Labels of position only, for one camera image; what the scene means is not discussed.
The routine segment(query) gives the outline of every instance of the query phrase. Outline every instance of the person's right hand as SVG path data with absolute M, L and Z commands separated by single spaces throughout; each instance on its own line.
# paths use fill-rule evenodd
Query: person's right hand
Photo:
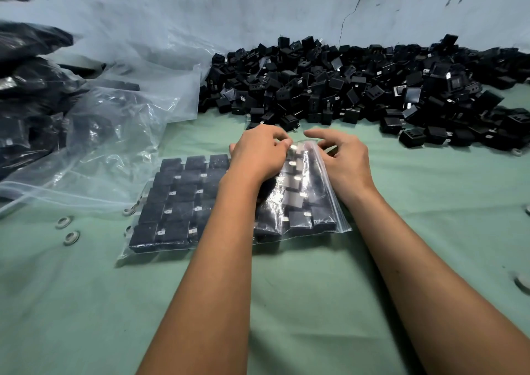
M 353 202 L 363 192 L 376 191 L 370 172 L 368 148 L 358 137 L 322 128 L 305 130 L 304 135 L 322 139 L 318 146 L 328 177 L 337 196 L 345 204 Z M 325 152 L 333 146 L 336 148 L 329 154 Z

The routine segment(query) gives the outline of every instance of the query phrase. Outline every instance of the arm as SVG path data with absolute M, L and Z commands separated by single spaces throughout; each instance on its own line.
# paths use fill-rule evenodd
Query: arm
M 398 216 L 377 192 L 368 149 L 353 135 L 308 130 L 348 206 L 427 372 L 527 374 L 530 340 Z M 337 146 L 336 153 L 324 152 Z
M 138 374 L 247 373 L 256 199 L 291 144 L 285 131 L 260 125 L 230 145 L 208 224 Z

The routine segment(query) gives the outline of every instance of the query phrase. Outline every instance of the person's right arm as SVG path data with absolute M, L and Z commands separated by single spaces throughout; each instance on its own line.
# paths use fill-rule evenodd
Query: person's right arm
M 529 374 L 530 339 L 457 275 L 377 191 L 368 148 L 336 130 L 306 130 L 348 206 L 430 375 Z M 331 155 L 324 150 L 337 146 Z

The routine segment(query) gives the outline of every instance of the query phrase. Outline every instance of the green surface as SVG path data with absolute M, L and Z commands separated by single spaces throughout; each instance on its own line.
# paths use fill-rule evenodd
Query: green surface
M 507 107 L 530 101 L 523 85 L 503 94 Z M 226 152 L 244 126 L 244 117 L 214 111 L 171 124 L 162 156 Z M 334 122 L 332 128 L 368 145 L 375 183 L 389 204 L 530 335 L 530 297 L 511 277 L 514 271 L 530 274 L 530 218 L 521 208 L 530 203 L 530 155 L 481 146 L 408 150 L 375 124 Z M 292 135 L 303 138 L 301 130 Z M 119 212 L 76 214 L 67 229 L 54 228 L 72 213 L 24 206 L 0 220 L 2 373 L 133 373 L 186 270 L 189 254 L 116 268 L 129 219 Z M 64 247 L 71 230 L 81 231 L 81 238 Z M 400 374 L 417 368 L 357 231 L 255 250 L 250 374 Z

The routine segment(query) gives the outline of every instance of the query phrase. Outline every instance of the person's left arm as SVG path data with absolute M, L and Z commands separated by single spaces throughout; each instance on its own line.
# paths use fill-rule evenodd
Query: person's left arm
M 208 224 L 138 374 L 246 374 L 256 199 L 291 144 L 260 125 L 230 145 Z

